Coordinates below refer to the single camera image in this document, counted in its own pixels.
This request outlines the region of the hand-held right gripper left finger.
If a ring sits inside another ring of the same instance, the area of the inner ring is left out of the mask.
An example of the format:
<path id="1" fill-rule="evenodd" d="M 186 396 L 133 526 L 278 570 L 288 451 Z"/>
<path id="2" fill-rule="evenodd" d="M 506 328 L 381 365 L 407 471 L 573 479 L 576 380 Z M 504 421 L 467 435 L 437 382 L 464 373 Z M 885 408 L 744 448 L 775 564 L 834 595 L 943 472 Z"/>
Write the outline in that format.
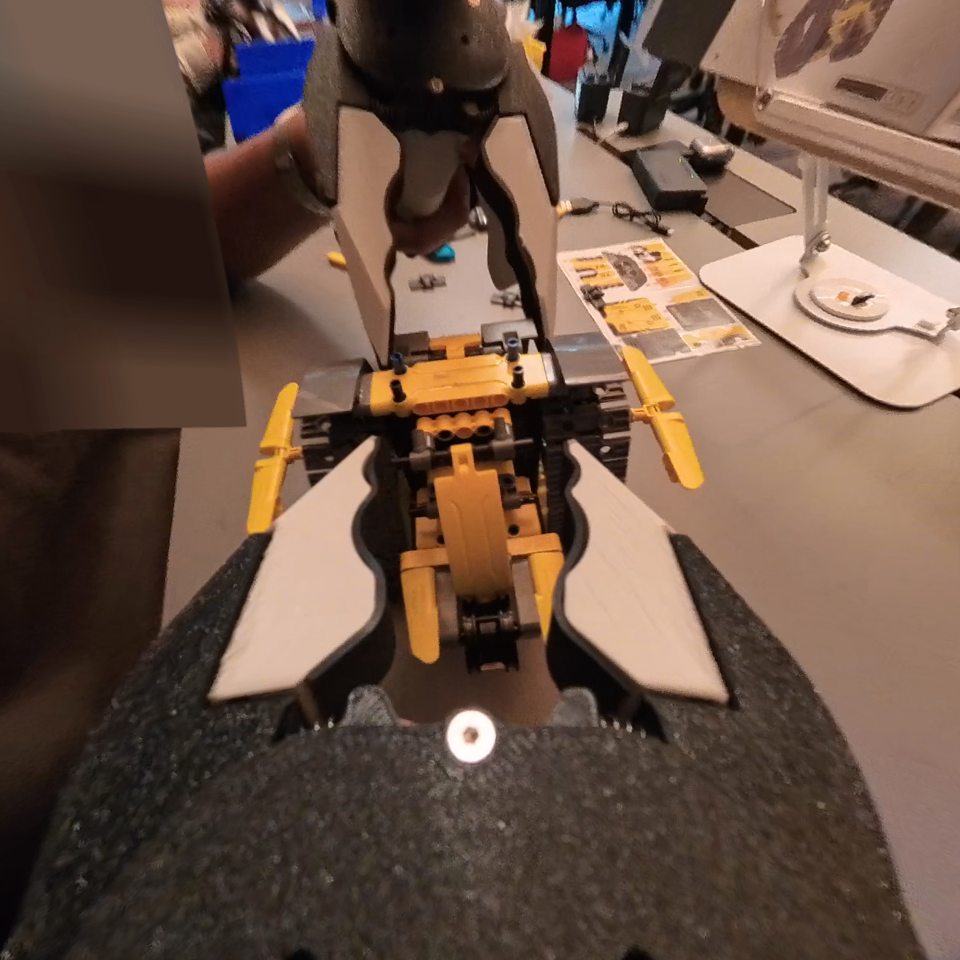
<path id="1" fill-rule="evenodd" d="M 368 438 L 275 522 L 207 693 L 212 704 L 290 694 L 308 724 L 343 718 L 396 654 L 381 475 Z"/>

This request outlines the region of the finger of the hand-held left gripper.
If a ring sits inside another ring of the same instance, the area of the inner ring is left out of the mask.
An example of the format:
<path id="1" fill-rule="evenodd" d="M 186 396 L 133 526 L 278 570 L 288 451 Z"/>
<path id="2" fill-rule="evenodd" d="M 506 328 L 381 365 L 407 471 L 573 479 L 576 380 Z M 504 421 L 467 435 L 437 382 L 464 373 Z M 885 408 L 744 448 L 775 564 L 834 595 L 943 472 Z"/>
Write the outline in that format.
<path id="1" fill-rule="evenodd" d="M 399 140 L 372 112 L 344 105 L 338 118 L 338 201 L 334 232 L 378 362 L 393 352 L 396 245 L 390 204 L 402 174 Z"/>
<path id="2" fill-rule="evenodd" d="M 515 287 L 538 337 L 557 312 L 559 164 L 550 117 L 498 117 L 482 143 L 487 270 L 494 287 Z"/>

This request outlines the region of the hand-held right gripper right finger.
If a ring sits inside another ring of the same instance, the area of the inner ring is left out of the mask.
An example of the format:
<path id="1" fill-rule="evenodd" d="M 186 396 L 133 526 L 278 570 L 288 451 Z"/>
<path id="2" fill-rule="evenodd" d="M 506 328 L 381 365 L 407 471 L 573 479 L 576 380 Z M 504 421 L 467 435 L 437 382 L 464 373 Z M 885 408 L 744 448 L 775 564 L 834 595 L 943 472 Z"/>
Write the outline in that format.
<path id="1" fill-rule="evenodd" d="M 581 442 L 559 459 L 564 560 L 546 640 L 558 690 L 587 691 L 604 721 L 638 721 L 657 698 L 729 708 L 672 529 Z"/>

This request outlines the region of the yellow grey toy brick vehicle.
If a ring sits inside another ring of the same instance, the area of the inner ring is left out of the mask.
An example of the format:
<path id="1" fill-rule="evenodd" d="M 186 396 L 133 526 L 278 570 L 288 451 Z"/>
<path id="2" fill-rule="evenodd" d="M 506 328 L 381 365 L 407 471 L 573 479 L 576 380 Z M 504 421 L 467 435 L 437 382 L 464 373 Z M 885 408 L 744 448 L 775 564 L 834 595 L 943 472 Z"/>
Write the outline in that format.
<path id="1" fill-rule="evenodd" d="M 398 337 L 387 365 L 330 366 L 285 385 L 254 466 L 248 534 L 282 512 L 289 466 L 311 483 L 367 440 L 398 483 L 397 534 L 380 564 L 399 584 L 411 651 L 435 663 L 444 643 L 472 670 L 515 668 L 516 644 L 546 638 L 570 510 L 565 444 L 626 475 L 631 424 L 648 425 L 670 479 L 704 473 L 685 419 L 647 355 L 602 334 L 546 342 L 530 320 L 472 334 Z"/>

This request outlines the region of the person's left forearm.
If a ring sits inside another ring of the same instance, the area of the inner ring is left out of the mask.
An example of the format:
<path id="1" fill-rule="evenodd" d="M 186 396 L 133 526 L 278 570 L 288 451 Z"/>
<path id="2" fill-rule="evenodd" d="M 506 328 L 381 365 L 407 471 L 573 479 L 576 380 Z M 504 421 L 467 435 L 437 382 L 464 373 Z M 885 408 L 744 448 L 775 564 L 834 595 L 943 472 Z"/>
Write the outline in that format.
<path id="1" fill-rule="evenodd" d="M 330 222 L 301 103 L 258 135 L 210 153 L 204 166 L 230 287 L 261 276 Z"/>

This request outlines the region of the person's left hand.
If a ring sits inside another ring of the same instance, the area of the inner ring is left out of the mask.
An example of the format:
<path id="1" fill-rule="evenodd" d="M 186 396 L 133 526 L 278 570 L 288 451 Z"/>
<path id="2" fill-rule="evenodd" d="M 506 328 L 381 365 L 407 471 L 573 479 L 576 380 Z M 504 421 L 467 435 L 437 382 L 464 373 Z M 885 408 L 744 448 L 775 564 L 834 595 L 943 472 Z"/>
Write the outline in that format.
<path id="1" fill-rule="evenodd" d="M 474 208 L 471 171 L 460 167 L 451 178 L 438 209 L 419 219 L 390 217 L 390 235 L 396 251 L 414 258 L 429 255 L 444 246 L 466 226 Z"/>

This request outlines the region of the black desk organizer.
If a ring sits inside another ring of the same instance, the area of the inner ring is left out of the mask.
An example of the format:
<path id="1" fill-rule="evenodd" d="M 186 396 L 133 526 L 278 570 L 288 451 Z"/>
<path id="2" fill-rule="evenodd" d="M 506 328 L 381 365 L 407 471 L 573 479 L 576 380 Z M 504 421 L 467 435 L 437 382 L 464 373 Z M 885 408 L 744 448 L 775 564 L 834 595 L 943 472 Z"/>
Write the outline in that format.
<path id="1" fill-rule="evenodd" d="M 644 137 L 664 123 L 673 91 L 652 83 L 632 84 L 620 90 L 617 126 L 628 138 Z"/>
<path id="2" fill-rule="evenodd" d="M 606 72 L 582 70 L 574 87 L 574 116 L 578 126 L 593 127 L 607 114 L 610 94 L 614 88 Z"/>

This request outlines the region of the black rectangular box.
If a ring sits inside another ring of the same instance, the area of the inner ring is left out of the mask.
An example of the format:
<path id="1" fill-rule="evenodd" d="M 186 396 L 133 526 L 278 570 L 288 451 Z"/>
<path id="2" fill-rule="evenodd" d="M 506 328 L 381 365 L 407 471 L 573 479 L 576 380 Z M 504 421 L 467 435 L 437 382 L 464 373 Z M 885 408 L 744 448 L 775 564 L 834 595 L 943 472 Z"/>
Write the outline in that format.
<path id="1" fill-rule="evenodd" d="M 681 149 L 659 145 L 635 150 L 629 166 L 654 212 L 706 211 L 708 188 Z"/>

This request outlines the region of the blue plastic bin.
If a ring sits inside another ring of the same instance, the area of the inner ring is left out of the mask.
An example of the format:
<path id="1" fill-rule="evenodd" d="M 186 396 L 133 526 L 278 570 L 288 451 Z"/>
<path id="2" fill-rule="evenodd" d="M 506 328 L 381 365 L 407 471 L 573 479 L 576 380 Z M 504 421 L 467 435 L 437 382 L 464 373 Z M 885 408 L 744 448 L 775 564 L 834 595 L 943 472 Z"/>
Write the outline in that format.
<path id="1" fill-rule="evenodd" d="M 225 111 L 236 141 L 268 129 L 304 95 L 315 39 L 257 40 L 234 47 L 235 69 L 223 78 Z"/>

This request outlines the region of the white device with print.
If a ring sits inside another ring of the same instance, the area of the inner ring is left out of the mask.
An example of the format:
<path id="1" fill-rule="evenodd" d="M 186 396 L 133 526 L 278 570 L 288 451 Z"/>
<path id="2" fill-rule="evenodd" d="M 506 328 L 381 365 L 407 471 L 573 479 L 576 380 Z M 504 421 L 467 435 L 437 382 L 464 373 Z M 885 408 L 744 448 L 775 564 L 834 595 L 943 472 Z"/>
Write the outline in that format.
<path id="1" fill-rule="evenodd" d="M 958 209 L 957 1 L 733 2 L 700 66 L 740 126 Z"/>

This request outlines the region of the white stand base with post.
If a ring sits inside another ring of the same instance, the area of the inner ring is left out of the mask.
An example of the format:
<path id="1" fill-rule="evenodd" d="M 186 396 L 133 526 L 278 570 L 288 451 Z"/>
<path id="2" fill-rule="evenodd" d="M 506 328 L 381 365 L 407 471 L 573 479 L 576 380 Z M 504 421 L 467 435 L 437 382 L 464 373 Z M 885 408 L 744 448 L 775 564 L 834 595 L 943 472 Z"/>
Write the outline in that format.
<path id="1" fill-rule="evenodd" d="M 867 400 L 916 410 L 958 395 L 958 262 L 845 220 L 829 163 L 800 161 L 801 231 L 706 264 L 702 285 Z"/>

